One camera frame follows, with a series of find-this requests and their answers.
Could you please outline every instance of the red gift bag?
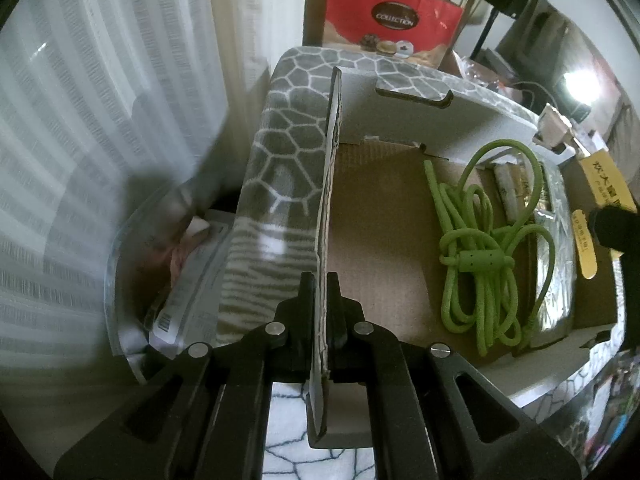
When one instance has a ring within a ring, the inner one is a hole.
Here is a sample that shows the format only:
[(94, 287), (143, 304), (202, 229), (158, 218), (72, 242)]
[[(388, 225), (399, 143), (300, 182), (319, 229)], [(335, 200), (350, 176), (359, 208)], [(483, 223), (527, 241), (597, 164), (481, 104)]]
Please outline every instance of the red gift bag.
[(461, 16), (447, 0), (327, 0), (322, 45), (437, 68)]

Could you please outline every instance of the white curtain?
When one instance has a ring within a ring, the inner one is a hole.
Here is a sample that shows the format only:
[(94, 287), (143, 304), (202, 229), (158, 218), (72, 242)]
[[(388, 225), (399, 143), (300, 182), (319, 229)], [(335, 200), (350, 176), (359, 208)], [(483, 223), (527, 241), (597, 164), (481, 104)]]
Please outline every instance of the white curtain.
[(239, 187), (304, 0), (20, 0), (0, 30), (0, 407), (51, 473), (133, 387), (104, 275), (120, 225), (193, 177)]
[(302, 44), (305, 0), (211, 0), (225, 74), (233, 146), (246, 157), (258, 128), (270, 74)]

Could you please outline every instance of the green cable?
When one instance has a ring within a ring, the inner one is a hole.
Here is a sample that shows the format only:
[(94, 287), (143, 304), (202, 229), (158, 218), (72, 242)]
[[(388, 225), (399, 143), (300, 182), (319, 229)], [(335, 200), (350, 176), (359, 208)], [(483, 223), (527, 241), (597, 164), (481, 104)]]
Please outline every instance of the green cable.
[[(522, 215), (512, 226), (494, 229), (494, 212), (484, 190), (473, 184), (465, 188), (466, 180), (480, 158), (495, 148), (515, 148), (525, 155), (533, 168), (533, 190)], [(549, 231), (540, 225), (528, 224), (542, 192), (542, 167), (533, 152), (517, 140), (494, 140), (484, 145), (466, 165), (456, 187), (438, 184), (433, 164), (424, 161), (431, 195), (444, 233), (440, 239), (440, 262), (447, 266), (442, 295), (442, 322), (447, 330), (463, 333), (476, 326), (478, 353), (485, 356), (496, 340), (520, 349), (529, 344), (538, 318), (538, 311), (551, 283), (556, 262), (556, 248)], [(479, 198), (479, 205), (474, 200)], [(541, 235), (549, 245), (549, 266), (545, 283), (524, 328), (516, 318), (518, 288), (513, 275), (513, 251), (528, 234)], [(471, 272), (476, 284), (476, 306), (471, 314), (458, 301), (458, 273)]]

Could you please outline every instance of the light bulb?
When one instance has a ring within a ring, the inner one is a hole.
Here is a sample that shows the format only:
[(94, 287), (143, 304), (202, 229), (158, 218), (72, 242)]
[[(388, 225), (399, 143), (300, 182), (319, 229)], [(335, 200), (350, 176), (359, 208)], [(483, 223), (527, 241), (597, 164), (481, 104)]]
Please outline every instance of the light bulb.
[(564, 84), (569, 94), (586, 105), (591, 105), (600, 97), (598, 77), (591, 70), (577, 70), (564, 74)]

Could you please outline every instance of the yellow label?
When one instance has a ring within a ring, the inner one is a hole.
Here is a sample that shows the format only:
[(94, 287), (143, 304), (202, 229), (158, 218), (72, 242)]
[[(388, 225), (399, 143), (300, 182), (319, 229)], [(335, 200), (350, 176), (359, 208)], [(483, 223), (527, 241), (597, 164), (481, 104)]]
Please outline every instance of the yellow label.
[(593, 239), (587, 227), (587, 218), (581, 209), (576, 209), (571, 214), (571, 223), (574, 226), (575, 245), (578, 248), (578, 259), (582, 275), (590, 280), (598, 272), (596, 253), (593, 249)]
[(606, 150), (582, 159), (580, 165), (599, 207), (611, 204), (636, 212), (636, 204), (625, 178)]

